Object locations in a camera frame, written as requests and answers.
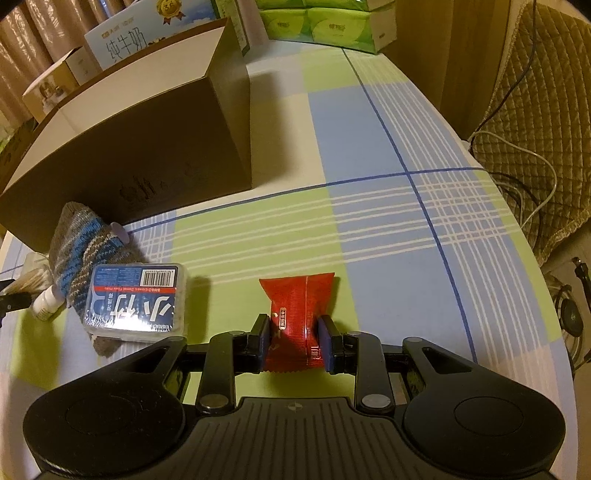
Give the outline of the cotton swab bag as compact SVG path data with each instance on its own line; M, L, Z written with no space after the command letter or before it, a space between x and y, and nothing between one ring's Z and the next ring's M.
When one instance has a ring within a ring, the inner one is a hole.
M58 289L46 256L30 252L26 255L21 275L3 290L4 294L31 296L29 309L40 321L49 322L65 303L65 297Z

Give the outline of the red snack packet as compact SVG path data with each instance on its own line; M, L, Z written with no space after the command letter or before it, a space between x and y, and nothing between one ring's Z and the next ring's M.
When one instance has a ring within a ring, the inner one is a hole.
M259 280L273 322L264 370L287 373L324 366L315 322L328 313L334 278L334 273L322 273Z

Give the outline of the blue grey knitted sock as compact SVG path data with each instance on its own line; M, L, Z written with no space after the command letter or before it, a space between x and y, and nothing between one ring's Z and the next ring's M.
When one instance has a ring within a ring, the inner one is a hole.
M77 202L64 205L50 242L48 260L58 291L80 319L85 315L96 266L146 261L136 243L124 240L93 210Z

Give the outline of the clear dental floss box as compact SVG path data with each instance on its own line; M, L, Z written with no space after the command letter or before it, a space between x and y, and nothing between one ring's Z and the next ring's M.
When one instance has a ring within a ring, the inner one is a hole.
M99 265L82 325L92 335L129 342L183 336L186 284L185 269L176 263Z

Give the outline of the plaid bed sheet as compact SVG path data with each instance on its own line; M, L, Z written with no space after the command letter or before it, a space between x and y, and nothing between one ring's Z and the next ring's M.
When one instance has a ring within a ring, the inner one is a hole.
M516 219L420 90L381 55L271 42L246 58L252 189L128 225L182 264L188 339L252 326L263 278L335 274L332 316L389 344L426 338L563 412L554 463L577 475L574 387Z

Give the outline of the black headphones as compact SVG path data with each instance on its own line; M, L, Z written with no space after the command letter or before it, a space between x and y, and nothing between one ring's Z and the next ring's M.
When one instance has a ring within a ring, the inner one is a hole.
M562 338L567 350L572 376L590 362L590 351L584 352L585 326L581 309L573 295L573 288L549 277L549 291L558 316Z

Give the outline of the small white product box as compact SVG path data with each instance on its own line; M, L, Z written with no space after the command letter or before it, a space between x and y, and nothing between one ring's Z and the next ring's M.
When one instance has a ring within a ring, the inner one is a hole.
M25 90L22 100L34 119L43 119L68 95L93 79L99 70L84 46L70 50Z

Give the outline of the brown cardboard storage box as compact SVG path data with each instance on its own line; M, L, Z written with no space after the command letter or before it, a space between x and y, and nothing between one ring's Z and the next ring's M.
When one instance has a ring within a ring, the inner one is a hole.
M68 202L128 224L252 186L250 85L226 19L153 44L61 101L1 189L1 223L44 252Z

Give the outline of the beige curtain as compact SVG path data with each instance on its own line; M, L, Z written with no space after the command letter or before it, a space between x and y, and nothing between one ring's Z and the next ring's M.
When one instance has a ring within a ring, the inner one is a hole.
M26 88L55 61L84 44L84 35L128 1L19 1L1 15L1 118L16 129L31 114Z

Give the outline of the quilted olive chair cover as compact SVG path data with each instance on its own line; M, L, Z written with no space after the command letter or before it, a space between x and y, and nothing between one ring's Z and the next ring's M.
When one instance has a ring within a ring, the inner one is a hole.
M590 219L590 24L539 2L520 11L473 151L525 189L510 203L538 262Z

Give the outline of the blue milk carton box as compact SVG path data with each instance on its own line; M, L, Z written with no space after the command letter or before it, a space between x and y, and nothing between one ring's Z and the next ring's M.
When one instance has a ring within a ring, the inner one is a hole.
M135 1L87 32L85 41L100 67L106 69L165 38L220 18L231 19L240 49L249 50L235 1Z

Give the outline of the green tissue pack bundle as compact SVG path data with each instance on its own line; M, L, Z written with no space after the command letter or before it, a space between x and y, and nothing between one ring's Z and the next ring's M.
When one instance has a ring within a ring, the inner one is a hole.
M397 39L392 0L259 1L256 6L271 40L377 54Z

